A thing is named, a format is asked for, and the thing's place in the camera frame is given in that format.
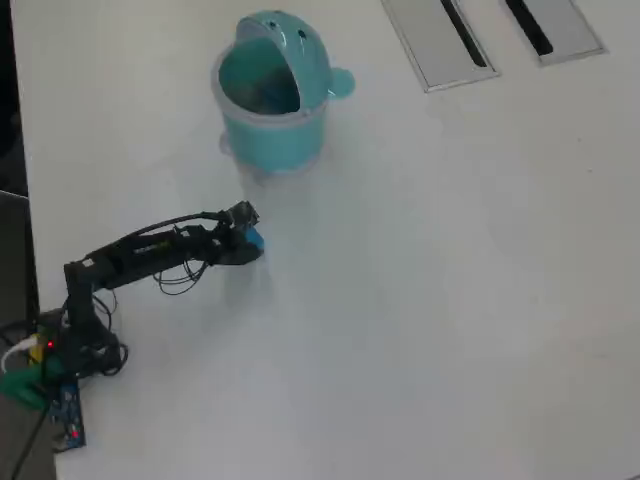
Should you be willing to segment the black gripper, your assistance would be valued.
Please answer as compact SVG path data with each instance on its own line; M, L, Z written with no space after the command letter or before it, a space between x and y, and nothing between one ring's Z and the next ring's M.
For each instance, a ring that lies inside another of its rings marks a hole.
M243 247L251 225L215 227L205 235L204 262L207 265L243 266L263 256L258 247Z

